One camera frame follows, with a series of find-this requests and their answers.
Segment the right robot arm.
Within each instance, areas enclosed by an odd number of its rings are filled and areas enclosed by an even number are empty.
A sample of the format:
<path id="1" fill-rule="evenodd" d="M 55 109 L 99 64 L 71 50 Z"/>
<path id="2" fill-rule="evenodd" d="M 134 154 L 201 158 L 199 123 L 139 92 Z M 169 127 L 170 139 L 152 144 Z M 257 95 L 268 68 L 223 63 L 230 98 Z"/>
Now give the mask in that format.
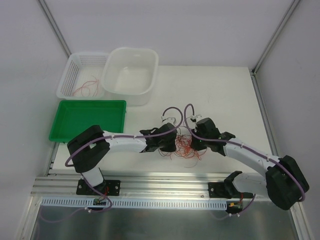
<path id="1" fill-rule="evenodd" d="M 190 147 L 196 151 L 210 149 L 224 157 L 237 160 L 254 173 L 234 171 L 213 192 L 221 198 L 236 198 L 241 193 L 269 197 L 280 209 L 289 210 L 302 202 L 310 186 L 296 160 L 285 155 L 268 155 L 244 144 L 229 132 L 220 132 L 209 117 L 191 116 Z"/>

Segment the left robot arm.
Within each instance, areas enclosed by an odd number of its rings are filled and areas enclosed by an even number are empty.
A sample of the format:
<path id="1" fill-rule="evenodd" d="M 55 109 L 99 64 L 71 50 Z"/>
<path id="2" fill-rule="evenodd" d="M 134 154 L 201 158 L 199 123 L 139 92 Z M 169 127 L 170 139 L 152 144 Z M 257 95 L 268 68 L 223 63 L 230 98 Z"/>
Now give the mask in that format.
<path id="1" fill-rule="evenodd" d="M 105 179 L 98 163 L 107 153 L 153 153 L 176 151 L 177 128 L 171 123 L 140 130 L 136 135 L 103 131 L 93 125 L 67 143 L 75 171 L 82 175 L 87 188 L 95 195 L 105 189 Z"/>

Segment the green plastic tray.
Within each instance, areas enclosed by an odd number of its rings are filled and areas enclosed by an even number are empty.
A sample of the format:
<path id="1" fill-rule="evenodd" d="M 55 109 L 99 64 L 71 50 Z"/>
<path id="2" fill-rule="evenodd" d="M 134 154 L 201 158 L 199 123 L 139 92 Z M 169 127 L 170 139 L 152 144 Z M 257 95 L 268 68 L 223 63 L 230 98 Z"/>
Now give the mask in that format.
<path id="1" fill-rule="evenodd" d="M 48 139 L 67 143 L 93 125 L 104 131 L 123 133 L 126 109 L 124 100 L 62 100 Z"/>

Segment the white plastic tub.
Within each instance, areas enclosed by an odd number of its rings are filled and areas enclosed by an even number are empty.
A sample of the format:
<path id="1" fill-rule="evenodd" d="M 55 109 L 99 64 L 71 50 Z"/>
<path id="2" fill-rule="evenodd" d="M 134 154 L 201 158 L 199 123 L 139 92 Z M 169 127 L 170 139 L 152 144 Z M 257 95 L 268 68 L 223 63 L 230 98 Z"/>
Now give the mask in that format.
<path id="1" fill-rule="evenodd" d="M 120 47 L 108 56 L 100 79 L 107 100 L 124 100 L 143 106 L 157 80 L 159 55 L 149 48 Z"/>

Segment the white perforated basket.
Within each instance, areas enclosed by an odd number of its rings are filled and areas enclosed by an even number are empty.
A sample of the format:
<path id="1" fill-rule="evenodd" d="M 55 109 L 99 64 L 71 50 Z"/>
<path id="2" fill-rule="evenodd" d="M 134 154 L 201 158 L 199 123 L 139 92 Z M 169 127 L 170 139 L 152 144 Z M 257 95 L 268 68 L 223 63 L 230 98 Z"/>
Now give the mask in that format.
<path id="1" fill-rule="evenodd" d="M 76 52 L 69 56 L 56 90 L 65 100 L 98 100 L 104 96 L 102 74 L 107 53 Z"/>

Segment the aluminium extrusion rail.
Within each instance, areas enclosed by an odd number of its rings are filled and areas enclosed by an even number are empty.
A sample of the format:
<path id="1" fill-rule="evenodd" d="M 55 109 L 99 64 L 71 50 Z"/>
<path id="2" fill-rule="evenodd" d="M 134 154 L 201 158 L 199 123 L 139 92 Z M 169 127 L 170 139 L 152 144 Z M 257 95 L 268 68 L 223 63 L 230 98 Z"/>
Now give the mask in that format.
<path id="1" fill-rule="evenodd" d="M 104 171 L 107 180 L 120 181 L 122 198 L 200 200 L 209 199 L 209 182 L 222 182 L 227 173 L 178 172 L 110 172 Z M 38 176 L 32 186 L 33 196 L 75 196 L 78 174 L 49 174 Z"/>

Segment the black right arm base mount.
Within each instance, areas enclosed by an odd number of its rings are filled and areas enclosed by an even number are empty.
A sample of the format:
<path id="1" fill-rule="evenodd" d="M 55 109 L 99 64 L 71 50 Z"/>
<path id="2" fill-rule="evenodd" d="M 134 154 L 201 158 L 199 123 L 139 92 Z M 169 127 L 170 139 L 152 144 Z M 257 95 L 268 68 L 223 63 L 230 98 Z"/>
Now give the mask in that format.
<path id="1" fill-rule="evenodd" d="M 208 194 L 210 198 L 240 198 L 241 193 L 231 183 L 224 182 L 209 182 Z"/>

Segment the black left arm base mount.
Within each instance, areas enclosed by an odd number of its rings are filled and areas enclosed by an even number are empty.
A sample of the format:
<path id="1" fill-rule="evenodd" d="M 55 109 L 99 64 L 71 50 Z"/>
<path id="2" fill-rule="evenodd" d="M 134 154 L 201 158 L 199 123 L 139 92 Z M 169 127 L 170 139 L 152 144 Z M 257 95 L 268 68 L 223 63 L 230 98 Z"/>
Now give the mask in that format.
<path id="1" fill-rule="evenodd" d="M 98 186 L 94 187 L 95 190 L 101 194 L 106 194 L 107 196 L 119 196 L 121 189 L 120 180 L 104 180 Z M 85 182 L 84 179 L 80 179 L 77 183 L 76 195 L 79 196 L 99 196 L 98 193 L 93 191 Z"/>

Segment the right aluminium frame post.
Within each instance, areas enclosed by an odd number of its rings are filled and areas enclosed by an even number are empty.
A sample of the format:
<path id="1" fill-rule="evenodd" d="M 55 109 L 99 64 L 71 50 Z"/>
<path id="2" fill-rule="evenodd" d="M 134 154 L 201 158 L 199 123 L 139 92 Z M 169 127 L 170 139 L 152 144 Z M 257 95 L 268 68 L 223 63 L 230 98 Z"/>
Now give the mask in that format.
<path id="1" fill-rule="evenodd" d="M 262 64 L 264 63 L 265 59 L 271 52 L 273 46 L 276 44 L 278 38 L 280 37 L 281 33 L 283 32 L 284 28 L 286 27 L 287 23 L 291 19 L 292 15 L 296 11 L 297 7 L 301 3 L 301 0 L 292 0 L 289 7 L 285 11 L 283 17 L 281 18 L 279 24 L 277 25 L 276 29 L 274 30 L 271 38 L 267 42 L 262 54 L 260 55 L 257 63 L 252 68 L 251 72 L 255 76 L 259 69 L 261 68 Z"/>

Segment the aluminium frame post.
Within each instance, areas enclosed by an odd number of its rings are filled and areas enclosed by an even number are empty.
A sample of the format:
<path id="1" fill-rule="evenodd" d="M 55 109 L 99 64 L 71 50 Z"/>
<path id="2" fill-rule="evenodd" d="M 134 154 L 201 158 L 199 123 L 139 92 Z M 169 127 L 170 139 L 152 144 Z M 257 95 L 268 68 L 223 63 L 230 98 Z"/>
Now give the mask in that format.
<path id="1" fill-rule="evenodd" d="M 37 0 L 37 3 L 39 4 L 39 7 L 41 8 L 46 20 L 48 21 L 48 24 L 50 26 L 50 28 L 52 29 L 55 37 L 57 38 L 57 41 L 62 49 L 62 51 L 64 52 L 64 54 L 66 55 L 67 58 L 70 57 L 70 55 L 72 54 L 65 38 L 64 35 L 62 33 L 62 31 L 60 30 L 57 21 L 55 20 L 54 15 L 52 14 L 52 11 L 50 10 L 47 2 L 45 0 Z"/>
<path id="2" fill-rule="evenodd" d="M 274 30 L 271 38 L 267 42 L 262 54 L 260 55 L 257 63 L 252 68 L 251 72 L 255 76 L 259 69 L 261 68 L 262 64 L 264 63 L 265 59 L 271 52 L 273 46 L 276 44 L 278 38 L 280 37 L 281 33 L 283 32 L 284 28 L 286 27 L 287 23 L 291 19 L 292 15 L 296 11 L 297 7 L 301 3 L 301 0 L 292 0 L 289 7 L 285 11 L 283 17 L 281 18 L 279 24 L 277 25 L 276 29 Z"/>

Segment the left aluminium frame post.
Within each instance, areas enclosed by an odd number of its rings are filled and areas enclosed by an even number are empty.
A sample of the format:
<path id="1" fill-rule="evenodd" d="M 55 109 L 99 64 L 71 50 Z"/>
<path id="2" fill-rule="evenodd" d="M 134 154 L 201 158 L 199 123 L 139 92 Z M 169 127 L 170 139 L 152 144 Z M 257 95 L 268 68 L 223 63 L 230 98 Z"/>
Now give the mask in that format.
<path id="1" fill-rule="evenodd" d="M 52 29 L 55 37 L 57 38 L 57 41 L 62 49 L 62 51 L 64 52 L 64 54 L 66 55 L 67 58 L 70 57 L 70 55 L 72 54 L 65 38 L 64 35 L 62 33 L 62 31 L 60 30 L 57 21 L 55 20 L 54 15 L 52 14 L 52 11 L 50 10 L 47 2 L 45 0 L 37 0 L 37 3 L 39 4 L 39 7 L 41 8 L 46 20 L 48 21 L 48 24 L 50 26 L 50 28 Z"/>

